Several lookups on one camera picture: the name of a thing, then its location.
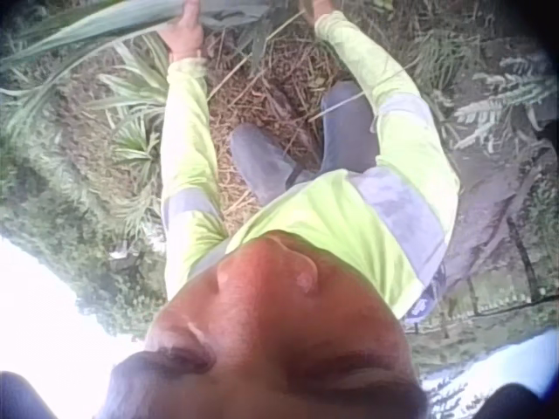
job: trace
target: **hand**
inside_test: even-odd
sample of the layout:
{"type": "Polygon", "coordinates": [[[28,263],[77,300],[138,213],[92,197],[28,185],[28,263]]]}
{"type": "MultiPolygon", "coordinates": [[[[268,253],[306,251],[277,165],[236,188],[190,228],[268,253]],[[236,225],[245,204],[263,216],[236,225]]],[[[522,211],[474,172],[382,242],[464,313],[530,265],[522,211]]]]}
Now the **hand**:
{"type": "Polygon", "coordinates": [[[170,62],[199,57],[204,42],[204,30],[199,22],[200,0],[185,0],[183,15],[159,35],[170,50],[170,62]]]}
{"type": "Polygon", "coordinates": [[[335,10],[332,0],[299,0],[299,7],[305,11],[305,19],[312,25],[323,15],[328,15],[335,10]],[[305,5],[312,4],[312,14],[309,14],[308,7],[305,5]]]}

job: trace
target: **leg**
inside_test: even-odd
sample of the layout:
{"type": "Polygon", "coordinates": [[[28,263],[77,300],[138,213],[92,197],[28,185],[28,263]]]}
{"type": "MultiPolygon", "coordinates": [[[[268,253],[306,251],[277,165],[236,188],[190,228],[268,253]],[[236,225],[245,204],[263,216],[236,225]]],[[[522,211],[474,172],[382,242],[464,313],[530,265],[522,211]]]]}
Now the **leg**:
{"type": "Polygon", "coordinates": [[[310,172],[302,170],[295,179],[290,179],[298,169],[297,163],[268,134],[251,124],[233,130],[231,153],[237,170],[261,205],[282,195],[291,184],[313,178],[310,172]]]}
{"type": "MultiPolygon", "coordinates": [[[[322,110],[355,96],[361,88],[341,81],[322,98],[322,110]]],[[[362,96],[324,115],[324,158],[321,174],[338,168],[362,173],[376,165],[378,137],[371,133],[374,115],[362,96]]]]}

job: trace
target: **dry grass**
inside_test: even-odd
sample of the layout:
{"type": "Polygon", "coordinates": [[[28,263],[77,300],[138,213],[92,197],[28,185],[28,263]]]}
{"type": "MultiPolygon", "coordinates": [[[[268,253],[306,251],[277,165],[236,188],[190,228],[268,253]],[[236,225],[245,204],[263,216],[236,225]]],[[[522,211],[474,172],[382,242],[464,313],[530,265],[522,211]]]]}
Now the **dry grass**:
{"type": "MultiPolygon", "coordinates": [[[[218,84],[238,62],[232,34],[208,39],[209,81],[218,84]]],[[[278,145],[309,169],[317,169],[321,155],[321,122],[309,124],[320,111],[321,96],[341,75],[331,53],[314,40],[302,19],[282,32],[266,48],[261,71],[250,78],[247,64],[235,72],[210,101],[211,135],[217,150],[222,209],[229,232],[236,231],[259,205],[237,173],[229,136],[243,122],[265,127],[278,145]]]]}

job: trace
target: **reflective stripe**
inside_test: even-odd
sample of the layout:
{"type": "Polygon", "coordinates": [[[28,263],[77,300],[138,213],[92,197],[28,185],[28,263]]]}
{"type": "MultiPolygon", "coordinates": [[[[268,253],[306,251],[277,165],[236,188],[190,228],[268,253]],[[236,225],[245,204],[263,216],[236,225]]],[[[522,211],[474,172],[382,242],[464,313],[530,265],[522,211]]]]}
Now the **reflective stripe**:
{"type": "Polygon", "coordinates": [[[200,211],[221,218],[221,214],[202,189],[187,188],[170,196],[163,203],[161,213],[165,231],[169,230],[169,223],[174,216],[187,211],[200,211]]]}
{"type": "Polygon", "coordinates": [[[216,247],[208,251],[205,255],[197,260],[192,265],[189,271],[189,279],[194,278],[198,273],[211,268],[214,264],[217,264],[225,256],[225,251],[227,251],[227,245],[231,241],[231,238],[226,238],[223,242],[218,244],[216,247]]]}
{"type": "Polygon", "coordinates": [[[390,96],[378,109],[379,117],[387,113],[403,113],[415,117],[422,125],[435,127],[429,105],[415,94],[395,93],[390,96]]]}
{"type": "Polygon", "coordinates": [[[445,233],[426,200],[389,168],[348,174],[397,240],[418,279],[427,286],[446,252],[445,233]]]}

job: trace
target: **dark pants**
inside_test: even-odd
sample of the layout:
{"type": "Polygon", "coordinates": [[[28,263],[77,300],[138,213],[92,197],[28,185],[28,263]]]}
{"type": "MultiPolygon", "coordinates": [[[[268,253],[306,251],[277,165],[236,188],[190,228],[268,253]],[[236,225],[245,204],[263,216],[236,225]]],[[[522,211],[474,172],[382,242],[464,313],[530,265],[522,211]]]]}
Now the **dark pants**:
{"type": "MultiPolygon", "coordinates": [[[[322,110],[337,105],[361,91],[352,81],[341,81],[322,99],[322,110]]],[[[371,133],[373,112],[362,96],[324,115],[324,158],[318,175],[345,168],[362,173],[376,165],[378,138],[371,133]]],[[[239,173],[261,205],[282,195],[296,183],[317,175],[302,170],[289,182],[295,161],[276,146],[273,137],[251,125],[237,127],[231,135],[231,152],[239,173]]]]}

